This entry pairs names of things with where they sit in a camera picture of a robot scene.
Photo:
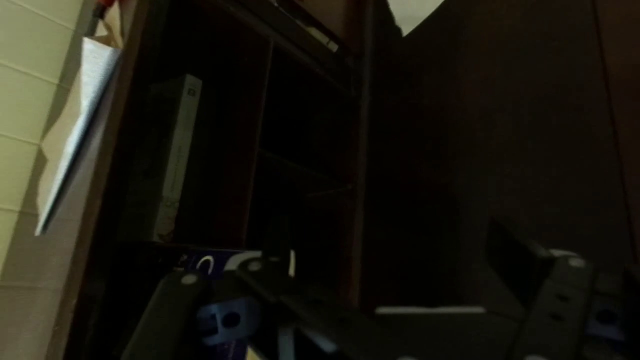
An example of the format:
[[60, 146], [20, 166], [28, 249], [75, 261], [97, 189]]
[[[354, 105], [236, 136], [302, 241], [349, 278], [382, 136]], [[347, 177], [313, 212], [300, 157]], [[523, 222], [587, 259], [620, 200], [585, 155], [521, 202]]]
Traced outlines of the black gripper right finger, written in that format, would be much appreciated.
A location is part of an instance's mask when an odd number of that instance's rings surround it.
[[523, 312], [536, 304], [537, 292], [554, 268], [550, 250], [523, 237], [511, 222], [491, 219], [485, 228], [485, 261]]

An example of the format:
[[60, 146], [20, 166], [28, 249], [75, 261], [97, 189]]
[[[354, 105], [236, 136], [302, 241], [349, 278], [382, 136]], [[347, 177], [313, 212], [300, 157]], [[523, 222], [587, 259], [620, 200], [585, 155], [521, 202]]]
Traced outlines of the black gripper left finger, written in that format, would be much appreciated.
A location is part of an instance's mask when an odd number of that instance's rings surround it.
[[274, 219], [264, 233], [264, 283], [274, 294], [282, 294], [290, 285], [291, 231], [288, 219]]

